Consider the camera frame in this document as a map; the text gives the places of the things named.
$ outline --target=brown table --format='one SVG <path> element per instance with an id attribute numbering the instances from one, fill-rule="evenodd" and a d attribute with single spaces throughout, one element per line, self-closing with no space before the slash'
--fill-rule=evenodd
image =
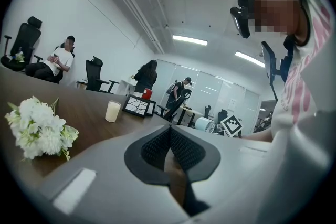
<path id="1" fill-rule="evenodd" d="M 79 131 L 78 139 L 70 148 L 71 157 L 102 140 L 168 124 L 168 121 L 157 115 L 143 119 L 121 110 L 116 122 L 107 122 L 105 112 L 108 101 L 118 101 L 123 107 L 126 97 L 121 95 L 70 88 L 5 68 L 0 68 L 0 84 L 1 153 L 15 175 L 32 188 L 37 187 L 46 175 L 66 162 L 66 159 L 63 156 L 43 155 L 32 161 L 23 161 L 23 152 L 15 146 L 15 138 L 4 118 L 11 111 L 7 102 L 19 105 L 21 101 L 35 96 L 40 101 L 51 104 L 59 97 L 56 114 Z"/>

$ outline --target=picture frame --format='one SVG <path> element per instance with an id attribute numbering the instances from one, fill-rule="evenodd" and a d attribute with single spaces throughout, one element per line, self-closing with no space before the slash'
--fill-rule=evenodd
<path id="1" fill-rule="evenodd" d="M 156 102 L 155 101 L 151 101 L 151 100 L 148 100 L 148 101 L 150 101 L 150 104 L 148 106 L 148 110 L 147 110 L 146 115 L 152 117 L 154 115 Z"/>
<path id="2" fill-rule="evenodd" d="M 235 136 L 239 131 L 244 128 L 240 121 L 234 115 L 223 119 L 220 124 L 230 137 Z"/>
<path id="3" fill-rule="evenodd" d="M 126 111 L 130 114 L 144 118 L 147 116 L 149 105 L 149 100 L 129 94 L 122 108 L 122 111 Z"/>

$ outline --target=white candle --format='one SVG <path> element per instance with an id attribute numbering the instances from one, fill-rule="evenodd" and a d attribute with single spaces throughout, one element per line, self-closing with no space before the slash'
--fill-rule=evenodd
<path id="1" fill-rule="evenodd" d="M 109 104 L 107 106 L 105 120 L 109 122 L 115 122 L 119 110 L 120 110 L 121 104 L 115 101 L 109 101 Z"/>

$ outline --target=black desk leg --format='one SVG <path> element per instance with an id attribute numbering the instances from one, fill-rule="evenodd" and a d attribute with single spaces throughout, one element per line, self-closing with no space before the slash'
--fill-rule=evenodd
<path id="1" fill-rule="evenodd" d="M 191 127 L 194 118 L 195 118 L 195 113 L 193 113 L 193 115 L 191 116 L 191 119 L 190 119 L 190 121 L 189 121 L 188 127 Z"/>
<path id="2" fill-rule="evenodd" d="M 180 118 L 178 119 L 179 121 L 177 122 L 178 125 L 181 124 L 182 120 L 183 120 L 183 117 L 184 117 L 184 114 L 185 114 L 185 110 L 183 109 L 182 113 L 181 113 L 181 116 Z"/>

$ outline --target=red can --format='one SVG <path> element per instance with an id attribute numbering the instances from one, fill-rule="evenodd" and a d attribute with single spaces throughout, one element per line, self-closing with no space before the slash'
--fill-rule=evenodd
<path id="1" fill-rule="evenodd" d="M 149 99 L 151 98 L 151 96 L 152 96 L 152 93 L 153 93 L 153 91 L 152 91 L 152 90 L 150 90 L 150 89 L 146 88 L 146 89 L 144 89 L 144 91 L 143 91 L 143 94 L 142 94 L 142 97 L 141 97 L 141 98 L 143 98 L 143 99 L 146 99 L 146 100 L 149 100 Z"/>

